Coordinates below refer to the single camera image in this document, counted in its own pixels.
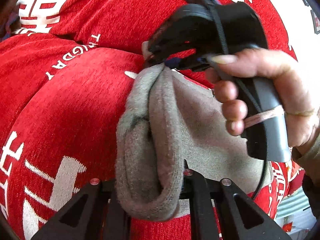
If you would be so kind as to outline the person's right hand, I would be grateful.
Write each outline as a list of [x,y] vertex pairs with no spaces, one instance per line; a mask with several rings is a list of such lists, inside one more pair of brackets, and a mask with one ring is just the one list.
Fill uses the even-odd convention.
[[215,96],[222,103],[229,134],[238,136],[244,131],[248,110],[238,99],[236,85],[221,80],[217,69],[231,76],[272,80],[286,113],[288,145],[301,154],[310,150],[319,136],[319,98],[314,80],[303,72],[295,59],[279,50],[245,49],[210,60],[213,67],[205,71],[206,78],[215,85]]

